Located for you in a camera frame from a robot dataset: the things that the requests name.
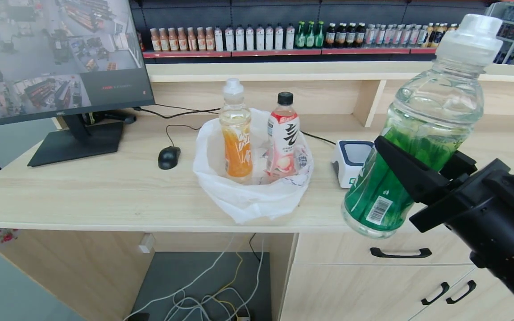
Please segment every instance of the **orange juice bottle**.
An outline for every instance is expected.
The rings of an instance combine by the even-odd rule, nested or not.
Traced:
[[[251,112],[243,102],[243,86],[239,79],[227,79],[223,87],[225,103],[220,110],[220,124],[225,141],[225,169],[231,181],[246,184],[251,181],[253,160],[249,142]]]

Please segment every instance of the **monitor stand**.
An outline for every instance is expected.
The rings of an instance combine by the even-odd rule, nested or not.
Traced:
[[[81,115],[63,116],[69,130],[50,132],[27,166],[70,161],[118,151],[123,122],[86,127]]]

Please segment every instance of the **barcode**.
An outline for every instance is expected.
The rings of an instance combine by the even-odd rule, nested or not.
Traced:
[[[368,216],[366,217],[366,221],[380,225],[380,223],[382,223],[384,215],[386,214],[390,206],[392,206],[392,203],[393,202],[389,199],[378,196],[378,198],[374,202],[374,205],[372,206],[372,209],[370,209],[370,213],[368,213]]]

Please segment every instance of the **white plastic bag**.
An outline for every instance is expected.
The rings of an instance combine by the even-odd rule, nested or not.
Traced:
[[[269,112],[251,108],[249,138],[253,159],[252,185],[241,185],[225,177],[225,145],[220,120],[212,119],[199,130],[194,173],[200,186],[237,223],[258,217],[274,219],[291,213],[307,190],[314,163],[311,149],[299,132],[294,148],[297,175],[267,184],[267,120]]]

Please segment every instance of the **yellow cable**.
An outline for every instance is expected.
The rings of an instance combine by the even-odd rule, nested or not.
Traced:
[[[241,255],[239,254],[239,250],[241,249],[241,246],[243,246],[243,244],[245,244],[245,242],[247,241],[247,239],[249,239],[249,236],[245,236],[245,238],[243,239],[243,242],[241,242],[239,244],[239,247],[237,248],[237,251],[235,252],[235,254],[237,255],[237,257],[239,258],[239,264],[237,264],[237,268],[235,269],[235,276],[233,278],[233,280],[231,280],[230,283],[227,283],[225,286],[223,286],[218,292],[222,291],[223,289],[225,289],[226,287],[230,286],[231,284],[233,284],[235,282],[235,280],[237,279],[237,273],[239,272],[239,268],[241,267],[241,263],[243,263],[243,258],[241,257]],[[217,302],[220,302],[220,303],[227,303],[232,309],[233,311],[235,312],[237,309],[234,307],[234,305],[229,302],[229,301],[224,301],[224,300],[218,300],[216,298],[216,301]]]

